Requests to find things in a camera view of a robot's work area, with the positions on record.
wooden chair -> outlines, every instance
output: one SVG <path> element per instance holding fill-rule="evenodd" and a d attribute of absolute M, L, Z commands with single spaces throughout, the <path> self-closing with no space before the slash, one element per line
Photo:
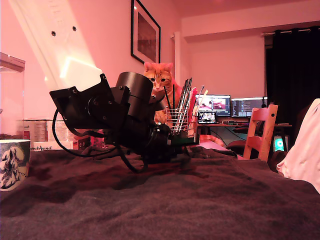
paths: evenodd
<path fill-rule="evenodd" d="M 270 145 L 276 123 L 278 106 L 270 104 L 268 108 L 254 108 L 248 128 L 248 134 L 245 141 L 243 158 L 238 159 L 249 160 L 251 150 L 255 149 L 259 152 L 258 158 L 261 161 L 268 161 Z M 263 134 L 262 136 L 255 136 L 257 124 L 263 121 Z"/>

picture frame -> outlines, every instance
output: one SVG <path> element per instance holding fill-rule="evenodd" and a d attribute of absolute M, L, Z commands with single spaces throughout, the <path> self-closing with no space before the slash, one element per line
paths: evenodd
<path fill-rule="evenodd" d="M 131 0 L 130 54 L 143 64 L 161 62 L 161 27 L 139 0 Z"/>

ceramic mug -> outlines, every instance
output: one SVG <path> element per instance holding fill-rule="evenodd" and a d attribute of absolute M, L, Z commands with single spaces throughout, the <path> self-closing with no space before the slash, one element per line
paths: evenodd
<path fill-rule="evenodd" d="M 0 191 L 11 191 L 28 176 L 30 140 L 0 140 Z"/>

glass tank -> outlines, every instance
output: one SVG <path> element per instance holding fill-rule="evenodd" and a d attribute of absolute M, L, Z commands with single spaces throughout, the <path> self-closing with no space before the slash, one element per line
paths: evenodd
<path fill-rule="evenodd" d="M 25 63 L 0 52 L 0 139 L 24 139 Z"/>

bed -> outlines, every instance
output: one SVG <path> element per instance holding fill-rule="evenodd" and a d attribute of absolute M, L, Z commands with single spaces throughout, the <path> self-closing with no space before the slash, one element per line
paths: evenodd
<path fill-rule="evenodd" d="M 320 194 L 310 183 L 230 151 L 190 154 L 187 165 L 133 174 L 118 156 L 32 152 L 30 177 L 1 193 L 1 240 L 320 239 Z"/>

